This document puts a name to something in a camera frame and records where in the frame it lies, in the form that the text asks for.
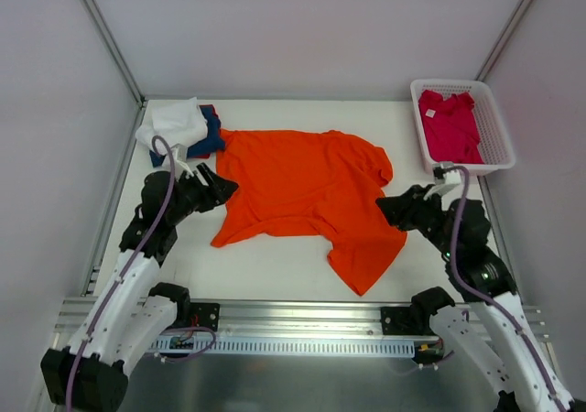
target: white plastic basket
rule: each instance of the white plastic basket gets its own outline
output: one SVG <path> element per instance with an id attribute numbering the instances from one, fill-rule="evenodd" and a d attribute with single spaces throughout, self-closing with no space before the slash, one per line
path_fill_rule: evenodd
<path id="1" fill-rule="evenodd" d="M 498 113 L 491 89 L 483 82 L 466 80 L 415 80 L 411 82 L 411 97 L 415 109 L 415 122 L 425 170 L 431 174 L 431 166 L 438 161 L 429 155 L 428 142 L 419 113 L 419 97 L 425 90 L 441 93 L 444 98 L 451 94 L 469 92 L 474 99 L 472 110 L 480 134 L 478 150 L 484 160 L 482 165 L 464 165 L 474 176 L 483 176 L 497 169 L 509 169 L 515 164 L 515 153 L 505 124 Z"/>

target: white wall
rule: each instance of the white wall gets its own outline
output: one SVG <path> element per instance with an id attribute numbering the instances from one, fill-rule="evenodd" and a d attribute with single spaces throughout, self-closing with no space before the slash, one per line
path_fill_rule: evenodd
<path id="1" fill-rule="evenodd" d="M 78 0 L 0 0 L 0 14 L 0 409 L 20 411 L 136 107 Z"/>
<path id="2" fill-rule="evenodd" d="M 537 0 L 489 79 L 518 161 L 489 177 L 526 301 L 586 397 L 586 0 Z"/>
<path id="3" fill-rule="evenodd" d="M 407 98 L 473 79 L 518 0 L 97 0 L 146 95 Z"/>

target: t-shirt sleeve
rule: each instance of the t-shirt sleeve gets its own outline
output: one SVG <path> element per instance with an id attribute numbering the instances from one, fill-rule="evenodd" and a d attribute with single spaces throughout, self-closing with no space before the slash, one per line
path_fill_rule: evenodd
<path id="1" fill-rule="evenodd" d="M 357 160 L 357 167 L 380 187 L 388 184 L 393 178 L 393 167 L 386 152 L 380 146 L 358 136 L 347 135 L 348 144 Z"/>

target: white table surface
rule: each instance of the white table surface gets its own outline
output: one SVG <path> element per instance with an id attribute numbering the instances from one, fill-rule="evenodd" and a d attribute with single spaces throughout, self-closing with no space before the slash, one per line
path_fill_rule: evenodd
<path id="1" fill-rule="evenodd" d="M 173 101 L 150 101 L 151 109 Z M 358 135 L 385 149 L 394 178 L 386 195 L 403 193 L 413 184 L 428 184 L 432 177 L 422 167 L 413 121 L 413 106 L 403 102 L 330 101 L 201 101 L 213 103 L 222 127 L 231 130 L 293 129 L 325 132 L 331 129 Z M 207 160 L 215 170 L 215 157 Z M 144 146 L 136 145 L 122 197 L 103 256 L 96 284 L 99 294 L 114 269 L 123 231 L 140 202 L 143 179 L 152 172 Z M 444 197 L 444 207 L 458 198 L 461 189 Z M 469 198 L 481 199 L 476 179 Z M 409 301 L 429 287 L 442 286 L 458 301 L 436 249 L 419 233 L 410 233 L 394 263 L 362 297 L 354 294 L 327 262 L 331 243 L 321 236 L 271 237 L 258 235 L 220 249 L 210 246 L 225 217 L 225 207 L 193 214 L 178 226 L 179 239 L 161 268 L 160 281 L 188 287 L 193 298 L 309 300 L 309 301 Z"/>

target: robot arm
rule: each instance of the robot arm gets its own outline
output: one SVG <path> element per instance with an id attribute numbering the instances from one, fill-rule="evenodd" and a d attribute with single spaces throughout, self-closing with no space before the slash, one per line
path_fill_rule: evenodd
<path id="1" fill-rule="evenodd" d="M 167 171 L 158 171 L 145 178 L 142 202 L 123 234 L 110 280 L 68 346 L 45 353 L 41 370 L 54 404 L 66 403 L 68 382 L 72 381 L 71 404 L 76 409 L 117 410 L 128 377 L 160 332 L 171 325 L 188 326 L 189 291 L 173 284 L 151 287 L 177 241 L 177 224 L 195 211 L 206 212 L 224 204 L 238 185 L 217 176 L 203 163 L 197 166 L 196 175 L 184 172 L 179 180 L 172 179 L 167 207 L 144 241 L 166 198 L 170 176 Z M 133 317 L 139 299 L 147 293 L 144 305 Z"/>
<path id="2" fill-rule="evenodd" d="M 402 231 L 419 231 L 441 252 L 450 282 L 479 317 L 500 357 L 467 327 L 461 312 L 450 306 L 453 301 L 447 294 L 443 299 L 447 302 L 427 311 L 430 328 L 459 355 L 467 356 L 481 368 L 501 398 L 496 410 L 574 410 L 576 403 L 549 366 L 529 328 L 515 281 L 503 261 L 486 245 L 491 226 L 484 217 L 482 202 L 466 201 L 461 220 L 457 218 L 459 200 L 447 211 L 442 210 L 442 192 L 455 184 L 452 171 L 445 165 L 436 166 L 436 185 L 413 186 L 401 196 L 378 199 L 377 205 L 390 225 Z M 450 258 L 455 223 L 460 224 L 455 245 L 457 269 L 455 263 L 450 265 L 455 259 Z M 420 322 L 420 313 L 414 318 Z M 505 404 L 513 408 L 504 408 Z"/>

